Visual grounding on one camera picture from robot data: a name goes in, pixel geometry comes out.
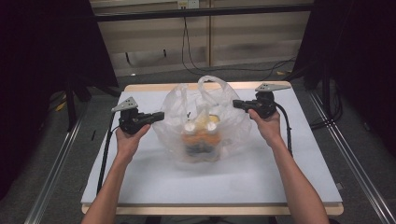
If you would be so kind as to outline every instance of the forearm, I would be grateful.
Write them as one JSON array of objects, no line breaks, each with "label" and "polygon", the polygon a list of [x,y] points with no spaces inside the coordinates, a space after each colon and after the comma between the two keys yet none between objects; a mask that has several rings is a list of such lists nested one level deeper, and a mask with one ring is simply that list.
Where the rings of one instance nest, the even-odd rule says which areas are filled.
[{"label": "forearm", "polygon": [[296,223],[329,223],[323,203],[281,138],[271,143],[290,213]]},{"label": "forearm", "polygon": [[113,161],[105,183],[91,204],[82,223],[114,223],[120,188],[127,165],[117,158]]}]

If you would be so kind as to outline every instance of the plastic bag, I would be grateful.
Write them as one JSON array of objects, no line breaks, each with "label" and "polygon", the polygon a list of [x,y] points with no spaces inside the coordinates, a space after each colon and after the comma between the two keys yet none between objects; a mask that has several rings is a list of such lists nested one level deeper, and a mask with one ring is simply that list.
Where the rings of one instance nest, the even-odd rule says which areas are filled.
[{"label": "plastic bag", "polygon": [[[206,90],[209,80],[220,88]],[[153,129],[178,161],[217,161],[235,152],[250,133],[248,114],[233,107],[236,99],[235,90],[217,77],[201,77],[198,91],[179,84],[166,95],[165,118]]]}]

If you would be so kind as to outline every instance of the human hand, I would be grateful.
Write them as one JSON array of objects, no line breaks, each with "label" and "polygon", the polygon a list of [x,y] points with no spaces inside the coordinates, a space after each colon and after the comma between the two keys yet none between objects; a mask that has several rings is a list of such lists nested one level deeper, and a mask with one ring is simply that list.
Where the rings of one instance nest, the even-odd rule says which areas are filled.
[{"label": "human hand", "polygon": [[140,138],[143,137],[149,131],[150,125],[143,126],[139,132],[135,134],[128,134],[122,131],[121,128],[116,130],[117,136],[117,157],[116,160],[120,160],[128,164],[131,162],[132,157],[137,151],[139,146]]},{"label": "human hand", "polygon": [[267,119],[260,118],[260,115],[253,109],[249,109],[248,113],[256,121],[257,128],[268,146],[272,147],[276,141],[282,140],[280,135],[280,115],[277,111]]}]

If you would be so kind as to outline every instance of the black controller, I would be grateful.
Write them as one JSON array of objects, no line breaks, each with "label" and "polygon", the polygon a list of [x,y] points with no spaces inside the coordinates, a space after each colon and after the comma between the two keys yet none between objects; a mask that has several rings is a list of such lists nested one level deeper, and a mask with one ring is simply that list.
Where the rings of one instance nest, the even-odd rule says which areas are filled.
[{"label": "black controller", "polygon": [[262,119],[271,117],[276,112],[274,94],[271,91],[259,91],[256,93],[256,100],[241,101],[233,100],[233,107],[243,109],[248,112],[249,109],[254,109]]},{"label": "black controller", "polygon": [[120,112],[120,128],[128,134],[135,134],[146,124],[152,124],[164,119],[163,112],[153,114],[139,113],[137,108],[122,110]]}]

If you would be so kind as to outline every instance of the person's right arm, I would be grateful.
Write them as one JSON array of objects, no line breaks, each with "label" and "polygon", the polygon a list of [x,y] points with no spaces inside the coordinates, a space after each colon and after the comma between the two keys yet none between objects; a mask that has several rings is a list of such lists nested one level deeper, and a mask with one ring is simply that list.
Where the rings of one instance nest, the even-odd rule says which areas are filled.
[{"label": "person's right arm", "polygon": [[329,223],[323,203],[290,155],[280,135],[279,113],[262,119],[256,111],[248,111],[257,123],[260,134],[274,152],[274,158],[282,179],[288,207],[295,223]]}]

